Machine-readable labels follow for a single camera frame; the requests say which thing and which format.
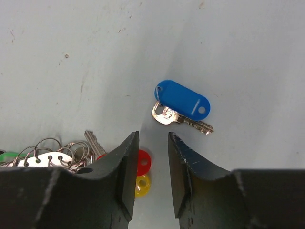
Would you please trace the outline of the metal keyring holder red handle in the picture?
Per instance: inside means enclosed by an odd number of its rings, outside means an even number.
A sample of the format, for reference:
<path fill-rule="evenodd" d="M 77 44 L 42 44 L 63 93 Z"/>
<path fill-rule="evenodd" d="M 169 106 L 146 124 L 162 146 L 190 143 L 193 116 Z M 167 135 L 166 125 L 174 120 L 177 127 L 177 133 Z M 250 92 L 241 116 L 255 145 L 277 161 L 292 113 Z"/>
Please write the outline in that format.
<path fill-rule="evenodd" d="M 18 164 L 14 161 L 12 166 L 0 167 L 61 167 L 76 173 L 97 160 L 88 142 L 76 141 L 62 145 L 55 138 L 45 138 L 18 153 L 27 155 Z"/>

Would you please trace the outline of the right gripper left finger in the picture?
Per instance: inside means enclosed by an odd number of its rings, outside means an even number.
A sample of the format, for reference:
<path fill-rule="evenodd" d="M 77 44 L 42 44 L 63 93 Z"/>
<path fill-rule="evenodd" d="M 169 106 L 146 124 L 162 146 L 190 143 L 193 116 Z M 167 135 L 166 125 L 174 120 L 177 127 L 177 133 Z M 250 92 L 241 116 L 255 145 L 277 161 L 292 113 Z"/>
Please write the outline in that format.
<path fill-rule="evenodd" d="M 126 229 L 133 216 L 139 133 L 72 173 L 60 167 L 3 168 L 3 229 Z"/>

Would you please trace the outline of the blue tag key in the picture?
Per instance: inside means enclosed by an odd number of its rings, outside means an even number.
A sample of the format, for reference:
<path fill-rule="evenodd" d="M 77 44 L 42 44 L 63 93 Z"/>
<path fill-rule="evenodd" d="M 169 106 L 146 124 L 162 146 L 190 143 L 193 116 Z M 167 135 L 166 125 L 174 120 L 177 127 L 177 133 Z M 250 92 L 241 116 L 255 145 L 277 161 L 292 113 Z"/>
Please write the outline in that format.
<path fill-rule="evenodd" d="M 214 128 L 203 122 L 211 110 L 210 102 L 203 95 L 173 81 L 164 80 L 154 90 L 156 104 L 152 117 L 162 125 L 186 123 L 206 135 Z"/>

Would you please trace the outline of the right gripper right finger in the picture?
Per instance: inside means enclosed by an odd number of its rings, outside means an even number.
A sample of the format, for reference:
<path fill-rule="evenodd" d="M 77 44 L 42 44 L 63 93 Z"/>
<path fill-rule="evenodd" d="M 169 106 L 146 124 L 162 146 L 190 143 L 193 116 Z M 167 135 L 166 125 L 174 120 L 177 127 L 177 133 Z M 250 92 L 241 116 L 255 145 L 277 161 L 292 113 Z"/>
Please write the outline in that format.
<path fill-rule="evenodd" d="M 182 229 L 302 229 L 302 169 L 228 171 L 168 134 L 175 217 Z"/>

